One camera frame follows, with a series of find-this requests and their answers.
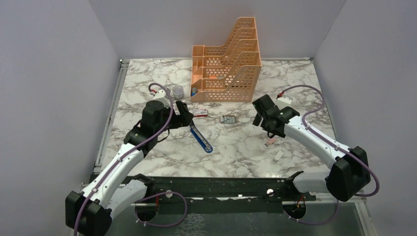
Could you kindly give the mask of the pink white small stapler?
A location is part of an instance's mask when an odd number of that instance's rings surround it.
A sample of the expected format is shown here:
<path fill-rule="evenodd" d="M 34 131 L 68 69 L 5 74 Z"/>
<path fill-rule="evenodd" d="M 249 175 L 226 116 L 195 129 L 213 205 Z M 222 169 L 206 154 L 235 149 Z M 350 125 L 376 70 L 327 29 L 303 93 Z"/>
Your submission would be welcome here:
<path fill-rule="evenodd" d="M 264 143 L 264 147 L 265 148 L 269 148 L 271 146 L 274 145 L 274 143 L 277 141 L 276 138 L 269 138 L 265 143 Z"/>

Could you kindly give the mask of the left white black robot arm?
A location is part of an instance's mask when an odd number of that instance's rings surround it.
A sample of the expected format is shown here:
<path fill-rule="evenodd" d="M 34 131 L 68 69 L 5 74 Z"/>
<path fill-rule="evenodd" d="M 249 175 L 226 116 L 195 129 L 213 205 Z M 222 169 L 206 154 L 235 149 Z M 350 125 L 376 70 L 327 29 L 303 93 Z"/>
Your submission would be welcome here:
<path fill-rule="evenodd" d="M 176 101 L 176 114 L 170 102 L 146 103 L 142 119 L 126 134 L 123 144 L 110 164 L 81 192 L 70 192 L 65 199 L 65 223 L 75 233 L 103 236 L 112 220 L 134 202 L 145 203 L 145 212 L 155 215 L 160 194 L 155 180 L 138 174 L 124 187 L 120 185 L 158 143 L 164 131 L 187 127 L 193 114 L 181 101 Z"/>

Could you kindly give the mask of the staple tray with staples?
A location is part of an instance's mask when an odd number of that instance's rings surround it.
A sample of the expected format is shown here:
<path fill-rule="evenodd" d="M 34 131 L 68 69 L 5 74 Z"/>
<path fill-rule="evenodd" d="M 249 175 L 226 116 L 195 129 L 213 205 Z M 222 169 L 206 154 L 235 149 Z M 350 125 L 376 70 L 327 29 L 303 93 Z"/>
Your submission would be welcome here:
<path fill-rule="evenodd" d="M 234 115 L 220 115 L 219 120 L 221 124 L 235 124 L 238 122 Z"/>

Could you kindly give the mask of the red white staple box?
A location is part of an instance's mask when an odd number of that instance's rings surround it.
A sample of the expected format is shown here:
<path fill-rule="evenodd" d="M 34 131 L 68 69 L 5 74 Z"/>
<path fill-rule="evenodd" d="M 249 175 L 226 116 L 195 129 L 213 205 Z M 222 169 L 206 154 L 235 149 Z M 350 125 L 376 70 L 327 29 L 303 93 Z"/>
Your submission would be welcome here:
<path fill-rule="evenodd" d="M 208 116 L 208 108 L 207 107 L 196 107 L 193 109 L 193 116 L 195 118 L 199 117 L 207 117 Z"/>

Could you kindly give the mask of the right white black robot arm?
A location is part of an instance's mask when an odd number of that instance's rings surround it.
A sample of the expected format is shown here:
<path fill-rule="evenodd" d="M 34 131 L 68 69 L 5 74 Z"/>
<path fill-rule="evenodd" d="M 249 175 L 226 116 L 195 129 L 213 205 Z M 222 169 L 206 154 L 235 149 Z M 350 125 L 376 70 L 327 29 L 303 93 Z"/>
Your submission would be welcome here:
<path fill-rule="evenodd" d="M 357 146 L 350 148 L 330 138 L 303 120 L 299 112 L 287 106 L 279 109 L 269 95 L 253 103 L 257 112 L 254 126 L 260 126 L 268 137 L 290 137 L 314 155 L 327 167 L 324 172 L 297 172 L 285 180 L 284 195 L 296 200 L 303 193 L 330 193 L 346 202 L 371 181 L 367 154 Z"/>

